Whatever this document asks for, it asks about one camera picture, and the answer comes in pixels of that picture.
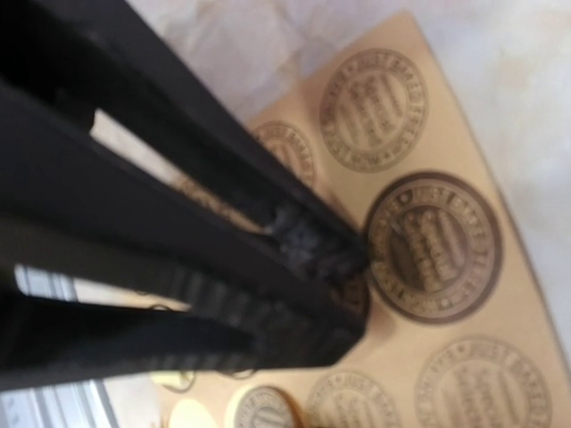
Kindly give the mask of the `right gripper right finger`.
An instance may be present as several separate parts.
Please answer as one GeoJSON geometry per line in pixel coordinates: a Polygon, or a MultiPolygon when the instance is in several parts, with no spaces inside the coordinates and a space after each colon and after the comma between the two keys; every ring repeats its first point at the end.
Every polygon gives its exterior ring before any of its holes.
{"type": "Polygon", "coordinates": [[[358,234],[268,153],[125,1],[4,1],[1,71],[40,101],[99,108],[276,241],[291,269],[343,280],[358,234]]]}

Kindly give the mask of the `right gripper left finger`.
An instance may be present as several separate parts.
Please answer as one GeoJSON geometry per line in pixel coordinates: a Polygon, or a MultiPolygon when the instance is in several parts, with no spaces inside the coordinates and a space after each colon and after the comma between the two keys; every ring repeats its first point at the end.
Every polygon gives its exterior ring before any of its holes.
{"type": "Polygon", "coordinates": [[[1,387],[154,370],[337,362],[366,318],[334,295],[367,260],[359,236],[289,177],[245,232],[55,111],[1,89],[1,387]],[[16,266],[155,294],[162,311],[27,295],[16,266]]]}

